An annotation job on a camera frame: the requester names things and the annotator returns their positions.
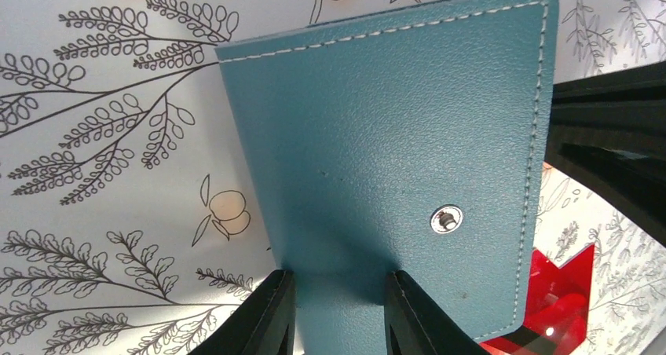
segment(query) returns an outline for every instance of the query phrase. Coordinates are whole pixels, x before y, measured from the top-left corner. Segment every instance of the silver metal button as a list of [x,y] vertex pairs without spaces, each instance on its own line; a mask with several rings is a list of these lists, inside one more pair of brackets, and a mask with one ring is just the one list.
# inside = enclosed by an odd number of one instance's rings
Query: silver metal button
[[430,218],[430,226],[437,233],[451,233],[463,222],[463,211],[459,207],[448,204],[440,207]]

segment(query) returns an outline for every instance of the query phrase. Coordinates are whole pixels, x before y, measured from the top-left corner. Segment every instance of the table surface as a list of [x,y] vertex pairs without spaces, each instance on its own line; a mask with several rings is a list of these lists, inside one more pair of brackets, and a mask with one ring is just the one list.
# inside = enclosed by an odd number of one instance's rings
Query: table surface
[[[205,339],[274,268],[214,45],[417,1],[0,0],[0,353]],[[557,82],[666,58],[666,0],[560,8]],[[640,353],[664,248],[550,168],[538,222],[558,265],[597,246],[576,353]]]

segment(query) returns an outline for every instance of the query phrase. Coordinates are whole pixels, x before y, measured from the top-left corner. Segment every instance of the wallet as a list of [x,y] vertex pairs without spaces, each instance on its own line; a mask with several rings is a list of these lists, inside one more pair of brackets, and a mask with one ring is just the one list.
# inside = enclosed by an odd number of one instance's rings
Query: wallet
[[445,0],[216,49],[307,354],[386,353],[398,269],[477,342],[521,326],[557,26],[558,0]]

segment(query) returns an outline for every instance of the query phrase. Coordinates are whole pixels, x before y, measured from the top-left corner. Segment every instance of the red object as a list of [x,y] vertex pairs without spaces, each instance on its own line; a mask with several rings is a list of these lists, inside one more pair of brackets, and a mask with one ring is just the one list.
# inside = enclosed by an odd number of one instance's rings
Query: red object
[[585,340],[595,247],[558,269],[532,253],[525,321],[520,329],[481,344],[492,355],[567,355]]

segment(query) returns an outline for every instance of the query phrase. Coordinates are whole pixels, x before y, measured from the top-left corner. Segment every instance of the stitched edge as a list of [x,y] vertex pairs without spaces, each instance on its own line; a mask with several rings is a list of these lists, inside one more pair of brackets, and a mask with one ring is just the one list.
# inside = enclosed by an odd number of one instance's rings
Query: stitched edge
[[229,59],[224,59],[220,60],[220,64],[224,63],[231,63],[231,62],[239,62],[242,60],[250,60],[250,59],[259,59],[263,57],[274,57],[276,55],[284,54],[284,53],[292,53],[296,51],[305,51],[308,49],[316,49],[321,46],[329,46],[329,45],[334,45],[335,43],[340,43],[340,42],[348,42],[352,41],[354,39],[363,39],[366,37],[374,37],[378,35],[384,35],[384,34],[389,34],[389,33],[394,33],[396,31],[407,31],[409,29],[414,29],[418,27],[425,27],[425,26],[431,26],[431,25],[439,25],[443,23],[450,23],[456,20],[465,20],[470,17],[475,17],[475,16],[481,16],[486,13],[498,13],[502,11],[507,11],[510,9],[515,9],[515,8],[521,8],[521,7],[526,7],[529,5],[542,5],[543,6],[543,16],[541,17],[541,32],[540,32],[540,42],[539,42],[539,60],[537,64],[537,69],[536,69],[536,95],[534,97],[534,118],[532,120],[532,134],[531,134],[531,139],[529,142],[529,155],[527,159],[527,168],[526,168],[526,176],[525,176],[525,201],[523,203],[523,214],[522,214],[522,221],[521,221],[521,235],[520,235],[520,240],[518,241],[518,267],[516,268],[516,291],[515,291],[515,296],[514,296],[514,313],[513,313],[513,318],[511,322],[500,329],[497,329],[495,331],[491,331],[489,333],[479,335],[477,337],[474,337],[474,340],[482,339],[485,337],[488,337],[490,335],[499,333],[503,330],[506,330],[510,328],[513,324],[515,324],[517,318],[518,318],[518,293],[520,291],[520,275],[521,275],[521,269],[522,269],[522,257],[523,257],[523,249],[525,247],[525,227],[527,226],[527,213],[529,210],[529,193],[531,189],[530,185],[530,180],[532,178],[532,161],[534,159],[534,152],[535,152],[535,143],[536,143],[536,128],[538,124],[538,119],[539,119],[539,103],[541,101],[541,75],[543,72],[543,47],[544,44],[546,43],[546,26],[547,26],[547,18],[548,18],[548,3],[547,2],[540,2],[540,1],[535,1],[535,2],[528,2],[528,3],[523,3],[523,4],[516,4],[516,5],[507,5],[502,8],[498,9],[488,9],[485,11],[480,11],[480,12],[475,12],[475,13],[470,13],[467,15],[462,15],[462,16],[455,16],[455,17],[449,17],[443,20],[435,20],[435,21],[428,21],[425,23],[418,23],[418,24],[413,24],[413,25],[405,25],[403,27],[393,27],[390,29],[385,29],[382,31],[373,31],[370,33],[365,33],[362,35],[351,35],[343,38],[338,38],[334,39],[331,41],[326,41],[326,42],[320,42],[320,43],[315,43],[312,45],[308,46],[299,46],[299,47],[294,47],[291,49],[281,49],[277,51],[272,51],[270,53],[261,53],[261,54],[254,54],[254,55],[248,55],[246,57],[237,57],[237,58],[229,58]]

